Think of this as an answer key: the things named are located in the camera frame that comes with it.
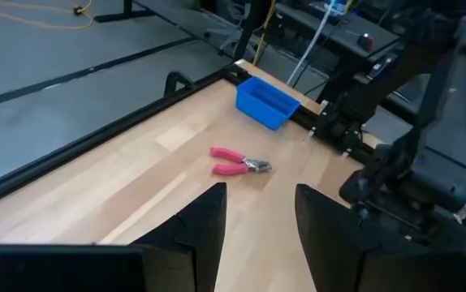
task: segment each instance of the chair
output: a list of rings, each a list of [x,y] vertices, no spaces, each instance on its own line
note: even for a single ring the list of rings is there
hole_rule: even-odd
[[[225,4],[231,18],[236,22],[235,26],[233,28],[209,28],[206,29],[204,33],[205,38],[211,37],[212,34],[227,37],[220,45],[220,50],[218,51],[218,54],[221,56],[224,55],[224,49],[228,45],[236,47],[242,35],[244,21],[248,19],[248,17],[251,16],[250,13],[252,13],[252,4],[249,0],[225,0]],[[257,42],[255,40],[249,40],[246,50],[254,56],[257,51]]]

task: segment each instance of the blue plastic container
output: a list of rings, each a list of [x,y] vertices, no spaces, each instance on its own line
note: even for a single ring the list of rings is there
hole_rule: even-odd
[[[247,79],[237,87],[237,109],[273,131],[278,130],[299,106],[299,101],[258,77]]]

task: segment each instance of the white cable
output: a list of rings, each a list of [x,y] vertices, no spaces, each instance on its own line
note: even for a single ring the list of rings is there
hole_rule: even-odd
[[[313,40],[309,44],[309,47],[305,50],[304,56],[300,59],[298,64],[295,67],[295,70],[292,72],[291,76],[289,76],[289,80],[286,82],[286,85],[289,85],[292,81],[292,79],[295,77],[296,73],[298,72],[298,69],[300,69],[301,64],[305,61],[309,53],[311,52],[311,49],[313,49],[314,44],[316,44],[316,41],[318,37],[320,37],[320,33],[325,27],[325,24],[327,22],[327,19],[329,18],[330,13],[332,12],[332,6],[336,0],[330,0],[329,8],[327,8],[327,12],[323,15],[323,19],[321,19],[320,26],[317,28],[316,34],[314,34]]]

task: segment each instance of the stand leg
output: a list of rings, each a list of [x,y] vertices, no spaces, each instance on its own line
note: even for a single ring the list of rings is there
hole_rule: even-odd
[[[132,11],[132,0],[123,0],[123,13],[113,15],[99,15],[94,17],[94,21],[103,24],[111,21],[120,21],[138,17],[154,16],[151,10]]]

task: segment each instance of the black equipment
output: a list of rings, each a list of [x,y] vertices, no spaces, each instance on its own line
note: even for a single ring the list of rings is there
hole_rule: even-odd
[[[226,206],[222,182],[127,247],[0,245],[0,291],[213,291]]]
[[[312,133],[365,167],[339,190],[350,211],[296,188],[318,291],[466,291],[466,223],[457,216],[466,209],[466,2],[451,3],[412,9],[403,54],[369,84],[344,92],[333,80],[324,89],[330,103]],[[412,129],[392,145],[364,144],[361,126],[385,97],[430,72]]]

